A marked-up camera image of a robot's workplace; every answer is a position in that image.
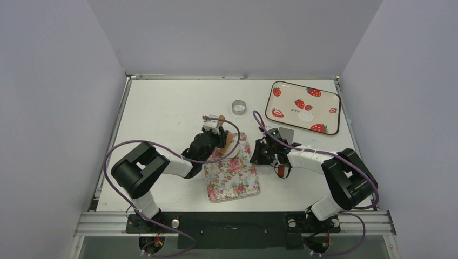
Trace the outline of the metal spatula wooden handle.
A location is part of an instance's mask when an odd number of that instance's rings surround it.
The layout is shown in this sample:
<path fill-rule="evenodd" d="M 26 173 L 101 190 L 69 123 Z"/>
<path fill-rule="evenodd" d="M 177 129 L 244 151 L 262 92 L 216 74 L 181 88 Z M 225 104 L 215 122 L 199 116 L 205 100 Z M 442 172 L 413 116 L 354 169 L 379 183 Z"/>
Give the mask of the metal spatula wooden handle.
<path fill-rule="evenodd" d="M 291 144 L 293 142 L 294 131 L 292 129 L 279 127 L 279 133 L 281 137 L 288 142 L 288 144 Z M 278 177 L 285 179 L 289 177 L 290 169 L 288 169 L 288 172 L 285 173 L 285 166 L 278 165 L 276 173 Z"/>

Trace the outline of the white dough piece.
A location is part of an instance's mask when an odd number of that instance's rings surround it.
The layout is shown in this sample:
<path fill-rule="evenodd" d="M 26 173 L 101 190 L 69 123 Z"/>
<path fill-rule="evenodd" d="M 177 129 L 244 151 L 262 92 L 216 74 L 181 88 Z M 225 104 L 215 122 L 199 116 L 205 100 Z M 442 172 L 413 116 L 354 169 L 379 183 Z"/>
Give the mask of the white dough piece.
<path fill-rule="evenodd" d="M 237 144 L 237 139 L 234 138 L 232 143 L 230 144 L 229 149 L 227 150 L 227 153 L 224 155 L 224 157 L 227 159 L 234 158 L 235 156 L 238 155 L 239 151 L 240 151 L 240 147 Z"/>

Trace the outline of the floral pattern tray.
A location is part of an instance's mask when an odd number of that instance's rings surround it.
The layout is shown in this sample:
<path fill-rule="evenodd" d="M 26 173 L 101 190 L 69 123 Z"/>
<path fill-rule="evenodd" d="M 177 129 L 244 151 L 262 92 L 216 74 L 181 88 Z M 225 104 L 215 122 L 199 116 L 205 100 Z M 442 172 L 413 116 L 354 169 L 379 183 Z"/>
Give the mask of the floral pattern tray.
<path fill-rule="evenodd" d="M 241 133 L 237 148 L 228 158 L 203 165 L 209 201 L 223 202 L 260 192 L 255 165 L 250 163 L 251 148 L 246 133 Z"/>

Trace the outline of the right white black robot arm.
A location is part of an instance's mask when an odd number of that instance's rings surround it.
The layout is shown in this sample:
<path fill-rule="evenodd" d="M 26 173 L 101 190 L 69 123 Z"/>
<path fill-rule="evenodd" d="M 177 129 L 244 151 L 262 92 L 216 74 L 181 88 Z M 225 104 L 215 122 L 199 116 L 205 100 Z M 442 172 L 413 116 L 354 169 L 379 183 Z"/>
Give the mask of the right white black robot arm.
<path fill-rule="evenodd" d="M 353 210 L 378 191 L 378 183 L 355 150 L 319 151 L 300 143 L 289 144 L 277 128 L 255 142 L 250 163 L 301 168 L 325 177 L 330 194 L 305 210 L 305 226 L 310 230 L 334 227 L 340 212 Z"/>

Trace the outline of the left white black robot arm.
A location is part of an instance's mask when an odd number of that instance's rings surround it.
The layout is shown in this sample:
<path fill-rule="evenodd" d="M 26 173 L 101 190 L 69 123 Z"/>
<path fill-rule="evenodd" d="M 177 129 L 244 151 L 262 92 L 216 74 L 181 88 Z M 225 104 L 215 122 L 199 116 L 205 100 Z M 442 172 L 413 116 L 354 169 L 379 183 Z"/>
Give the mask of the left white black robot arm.
<path fill-rule="evenodd" d="M 151 193 L 153 185 L 163 174 L 191 179 L 200 173 L 203 162 L 232 141 L 233 134 L 228 130 L 219 127 L 218 131 L 204 129 L 179 156 L 162 154 L 151 143 L 142 141 L 112 167 L 111 176 L 127 192 L 136 211 L 142 213 L 140 225 L 146 231 L 154 232 L 161 225 L 160 208 Z"/>

